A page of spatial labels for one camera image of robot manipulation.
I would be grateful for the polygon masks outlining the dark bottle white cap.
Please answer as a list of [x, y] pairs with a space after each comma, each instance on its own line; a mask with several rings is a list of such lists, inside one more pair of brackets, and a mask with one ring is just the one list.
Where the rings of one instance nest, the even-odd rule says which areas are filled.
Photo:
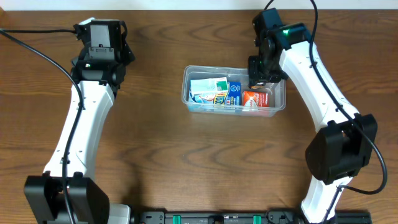
[[253, 83], [249, 84], [249, 88], [253, 89], [253, 90], [257, 90], [257, 89], [260, 89], [260, 88], [264, 88], [266, 86], [266, 84], [267, 83], [264, 83], [264, 82], [257, 82], [257, 83], [253, 82]]

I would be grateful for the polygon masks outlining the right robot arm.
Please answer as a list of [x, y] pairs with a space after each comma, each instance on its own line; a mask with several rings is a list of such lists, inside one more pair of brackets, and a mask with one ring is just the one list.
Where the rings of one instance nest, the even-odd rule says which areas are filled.
[[259, 53], [248, 58], [249, 87], [291, 79], [316, 131], [305, 151], [312, 179], [296, 222], [371, 223], [368, 212], [337, 212], [335, 207], [349, 182], [369, 164], [376, 120], [361, 115], [339, 91], [304, 24], [283, 24], [275, 8], [261, 11], [252, 24]]

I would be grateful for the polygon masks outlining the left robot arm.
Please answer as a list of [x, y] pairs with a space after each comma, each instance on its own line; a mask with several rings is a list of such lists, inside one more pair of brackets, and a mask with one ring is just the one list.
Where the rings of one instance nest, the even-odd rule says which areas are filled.
[[135, 56], [127, 26], [90, 18], [74, 26], [83, 42], [72, 59], [67, 118], [42, 175], [30, 175], [24, 194], [37, 223], [133, 223], [130, 206], [109, 201], [95, 183], [95, 162], [107, 114]]

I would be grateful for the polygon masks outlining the white blue medicine box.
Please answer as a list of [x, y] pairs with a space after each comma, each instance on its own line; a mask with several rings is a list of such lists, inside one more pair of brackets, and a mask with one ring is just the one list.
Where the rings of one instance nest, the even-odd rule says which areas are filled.
[[226, 77], [191, 80], [190, 92], [193, 96], [227, 93], [228, 81]]

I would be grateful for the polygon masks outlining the red white medicine box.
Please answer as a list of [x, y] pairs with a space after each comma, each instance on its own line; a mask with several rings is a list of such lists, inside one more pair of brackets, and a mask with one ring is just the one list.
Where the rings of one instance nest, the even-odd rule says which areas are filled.
[[269, 107], [269, 94], [255, 91], [243, 91], [243, 111], [259, 111]]

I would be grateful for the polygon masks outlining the blue fever patch box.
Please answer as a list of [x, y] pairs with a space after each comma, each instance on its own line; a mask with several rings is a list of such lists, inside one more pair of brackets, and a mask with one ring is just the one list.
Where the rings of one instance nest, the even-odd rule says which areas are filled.
[[241, 84], [240, 82], [228, 82], [227, 93], [201, 94], [193, 96], [190, 93], [189, 102], [204, 103], [210, 105], [240, 105], [241, 104]]

